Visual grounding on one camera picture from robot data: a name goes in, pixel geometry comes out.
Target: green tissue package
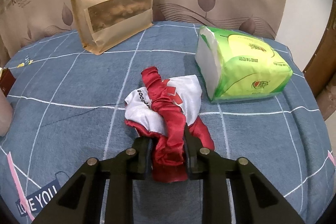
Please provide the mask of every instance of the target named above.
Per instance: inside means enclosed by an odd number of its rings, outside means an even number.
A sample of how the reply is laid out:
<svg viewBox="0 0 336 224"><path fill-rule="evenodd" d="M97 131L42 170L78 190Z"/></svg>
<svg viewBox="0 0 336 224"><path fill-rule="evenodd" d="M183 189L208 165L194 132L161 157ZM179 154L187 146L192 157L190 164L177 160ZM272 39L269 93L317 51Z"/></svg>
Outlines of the green tissue package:
<svg viewBox="0 0 336 224"><path fill-rule="evenodd" d="M270 45L248 34L202 26L195 56L210 101L280 93L293 71Z"/></svg>

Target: brown box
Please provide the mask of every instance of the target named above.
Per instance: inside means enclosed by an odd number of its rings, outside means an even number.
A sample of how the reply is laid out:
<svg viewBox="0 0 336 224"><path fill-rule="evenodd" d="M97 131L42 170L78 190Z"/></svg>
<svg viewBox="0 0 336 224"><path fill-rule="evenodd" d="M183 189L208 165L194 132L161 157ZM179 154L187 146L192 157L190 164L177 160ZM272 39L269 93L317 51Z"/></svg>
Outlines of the brown box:
<svg viewBox="0 0 336 224"><path fill-rule="evenodd" d="M9 69L3 69L1 77L0 77L0 89L2 90L3 94L6 97L8 93L10 92L14 83L15 83L15 78L12 75L11 71Z"/></svg>

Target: pink object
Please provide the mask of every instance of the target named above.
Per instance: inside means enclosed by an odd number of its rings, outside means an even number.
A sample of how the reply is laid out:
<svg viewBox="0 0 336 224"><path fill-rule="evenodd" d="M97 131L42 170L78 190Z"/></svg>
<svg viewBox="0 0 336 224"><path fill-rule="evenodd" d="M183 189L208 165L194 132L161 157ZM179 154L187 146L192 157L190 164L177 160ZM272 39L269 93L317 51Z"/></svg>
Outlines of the pink object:
<svg viewBox="0 0 336 224"><path fill-rule="evenodd" d="M11 125L13 109L0 90L0 136L5 136Z"/></svg>
<svg viewBox="0 0 336 224"><path fill-rule="evenodd" d="M330 160L332 161L334 166L336 166L335 159L334 159L333 155L331 154L331 152L329 150L328 150L328 158L330 158Z"/></svg>
<svg viewBox="0 0 336 224"><path fill-rule="evenodd" d="M28 201L23 193L23 190L22 190L22 187L19 181L19 177L17 176L17 173L14 168L14 163L13 163L11 152L8 153L7 160L8 160L10 172L12 173L12 177L13 177L13 180L16 186L16 190L19 194L20 202L22 206L24 207L24 209L26 210L26 212L28 213L30 220L33 221L35 217L32 215L32 212L30 211L30 207L28 205Z"/></svg>

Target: white wall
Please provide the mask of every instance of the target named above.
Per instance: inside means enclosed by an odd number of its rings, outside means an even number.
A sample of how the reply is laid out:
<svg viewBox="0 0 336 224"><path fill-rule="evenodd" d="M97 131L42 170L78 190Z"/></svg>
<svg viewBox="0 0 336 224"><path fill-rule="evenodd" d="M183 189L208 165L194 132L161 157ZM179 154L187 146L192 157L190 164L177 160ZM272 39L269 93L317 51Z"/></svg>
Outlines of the white wall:
<svg viewBox="0 0 336 224"><path fill-rule="evenodd" d="M325 31L332 0L286 0L276 40L289 47L302 71Z"/></svg>

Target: blue plaid bedsheet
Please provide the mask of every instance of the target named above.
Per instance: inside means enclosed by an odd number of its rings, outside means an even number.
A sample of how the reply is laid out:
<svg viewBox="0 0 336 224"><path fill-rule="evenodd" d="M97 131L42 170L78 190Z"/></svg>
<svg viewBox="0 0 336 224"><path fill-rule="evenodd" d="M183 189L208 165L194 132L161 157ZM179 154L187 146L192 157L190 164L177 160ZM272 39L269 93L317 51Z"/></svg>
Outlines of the blue plaid bedsheet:
<svg viewBox="0 0 336 224"><path fill-rule="evenodd" d="M9 61L17 80L7 97L14 108L11 128L0 138L0 195L20 223L31 221L18 202L7 153L36 216L87 158L107 159L132 145L137 135L124 123L124 99L143 86L143 69L156 66L163 79L200 75L194 60L198 28L157 22L100 56L83 50L73 30L30 44ZM199 115L221 156L249 158L306 223L315 223L334 185L327 129L289 49L265 41L293 69L284 91L212 104L200 80ZM33 62L17 68L27 56ZM135 181L133 196L136 224L201 223L199 181Z"/></svg>

